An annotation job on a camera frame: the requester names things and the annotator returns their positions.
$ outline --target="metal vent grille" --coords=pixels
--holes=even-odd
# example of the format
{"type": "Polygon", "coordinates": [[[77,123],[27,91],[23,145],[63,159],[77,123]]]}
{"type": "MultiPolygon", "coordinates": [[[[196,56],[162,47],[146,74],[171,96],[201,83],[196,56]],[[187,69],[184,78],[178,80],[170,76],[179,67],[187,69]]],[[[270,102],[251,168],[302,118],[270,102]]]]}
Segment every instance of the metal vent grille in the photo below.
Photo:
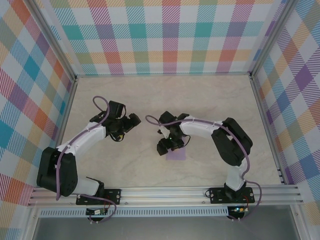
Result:
{"type": "MultiPolygon", "coordinates": [[[[106,216],[113,213],[111,209],[106,216]]],[[[114,217],[206,217],[227,216],[227,206],[211,207],[119,207],[114,217]]],[[[85,208],[43,208],[40,218],[83,218],[85,208]]]]}

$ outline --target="marble floor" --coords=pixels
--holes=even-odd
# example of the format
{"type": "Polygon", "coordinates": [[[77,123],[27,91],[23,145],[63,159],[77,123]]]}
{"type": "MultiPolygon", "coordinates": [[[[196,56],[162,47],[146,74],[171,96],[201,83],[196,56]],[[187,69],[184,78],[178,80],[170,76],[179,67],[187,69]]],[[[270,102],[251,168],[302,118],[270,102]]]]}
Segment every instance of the marble floor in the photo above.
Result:
{"type": "MultiPolygon", "coordinates": [[[[280,184],[248,76],[125,76],[80,78],[63,141],[79,133],[99,113],[92,103],[96,95],[126,105],[127,115],[142,123],[122,142],[110,137],[98,142],[77,162],[78,174],[104,182],[108,187],[169,187],[223,185],[227,164],[213,141],[192,136],[185,160],[166,160],[156,145],[158,128],[145,120],[169,111],[178,116],[223,121],[234,118],[253,141],[251,169],[246,179],[262,185],[280,184]]],[[[97,100],[104,108],[102,100],[97,100]]]]}

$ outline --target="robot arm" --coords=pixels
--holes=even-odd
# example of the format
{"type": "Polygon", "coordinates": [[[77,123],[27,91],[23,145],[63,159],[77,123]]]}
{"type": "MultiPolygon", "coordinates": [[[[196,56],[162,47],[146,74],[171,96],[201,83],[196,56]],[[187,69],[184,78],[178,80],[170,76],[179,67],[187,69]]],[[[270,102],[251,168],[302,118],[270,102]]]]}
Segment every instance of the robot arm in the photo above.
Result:
{"type": "Polygon", "coordinates": [[[106,116],[106,111],[102,111],[91,118],[87,126],[81,131],[81,133],[84,133],[80,136],[77,135],[56,148],[47,147],[42,152],[36,180],[38,186],[57,192],[57,161],[63,149],[67,146],[60,163],[60,194],[65,197],[71,194],[103,197],[104,183],[89,177],[79,177],[76,162],[79,162],[93,145],[108,136],[115,142],[121,142],[125,133],[141,122],[134,113],[131,113],[129,117],[125,113],[121,117],[123,109],[126,110],[126,106],[121,103],[110,101],[109,108],[109,115],[101,125],[92,129],[93,126],[103,120],[106,116]]]}
{"type": "MultiPolygon", "coordinates": [[[[192,120],[195,118],[185,113],[175,117],[166,111],[160,116],[159,122],[167,124],[182,119],[192,120]]],[[[253,143],[234,119],[227,118],[225,121],[217,121],[216,123],[227,127],[241,142],[246,153],[250,153],[253,143]]],[[[205,121],[183,121],[174,123],[173,125],[160,126],[158,133],[164,135],[164,138],[157,144],[157,151],[160,155],[168,153],[168,149],[183,148],[185,146],[182,140],[184,136],[199,136],[213,139],[221,158],[228,164],[228,173],[224,187],[228,189],[230,197],[236,198],[241,193],[242,188],[245,188],[246,182],[242,179],[242,175],[247,169],[247,161],[235,140],[229,139],[229,134],[222,128],[205,123],[205,121]]]]}

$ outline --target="beige marble surface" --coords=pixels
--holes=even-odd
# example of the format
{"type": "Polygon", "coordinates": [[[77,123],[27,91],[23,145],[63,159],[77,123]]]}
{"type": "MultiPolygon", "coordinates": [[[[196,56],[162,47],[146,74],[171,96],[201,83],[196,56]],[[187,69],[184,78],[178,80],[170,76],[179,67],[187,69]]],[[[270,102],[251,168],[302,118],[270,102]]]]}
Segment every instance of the beige marble surface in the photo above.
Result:
{"type": "MultiPolygon", "coordinates": [[[[186,160],[166,160],[156,145],[161,136],[145,115],[175,116],[222,121],[234,118],[253,141],[251,169],[246,178],[260,184],[280,180],[269,143],[246,75],[235,76],[133,76],[80,78],[63,141],[81,131],[99,111],[95,95],[126,105],[142,123],[122,142],[109,137],[98,142],[77,163],[78,174],[101,180],[109,187],[213,186],[223,185],[227,164],[213,143],[193,136],[186,147],[186,160]]],[[[104,108],[102,101],[97,101],[104,108]]]]}

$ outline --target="black mounting plate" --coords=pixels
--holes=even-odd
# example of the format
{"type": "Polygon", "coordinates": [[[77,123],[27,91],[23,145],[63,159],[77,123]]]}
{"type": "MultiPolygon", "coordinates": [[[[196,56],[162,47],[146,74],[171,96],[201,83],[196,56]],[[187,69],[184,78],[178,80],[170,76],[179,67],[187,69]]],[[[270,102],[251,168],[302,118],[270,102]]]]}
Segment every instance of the black mounting plate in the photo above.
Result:
{"type": "Polygon", "coordinates": [[[255,202],[255,196],[253,194],[254,192],[251,187],[245,187],[242,191],[242,195],[239,198],[231,200],[226,196],[226,189],[224,187],[211,187],[209,188],[208,195],[210,196],[211,204],[246,204],[247,199],[243,196],[246,196],[249,203],[253,204],[255,202]]]}
{"type": "MultiPolygon", "coordinates": [[[[121,199],[121,189],[104,189],[103,196],[100,198],[109,199],[114,202],[116,205],[120,204],[121,199]]],[[[76,199],[76,205],[104,205],[105,202],[103,200],[97,200],[88,198],[85,196],[80,196],[80,198],[76,199]]]]}

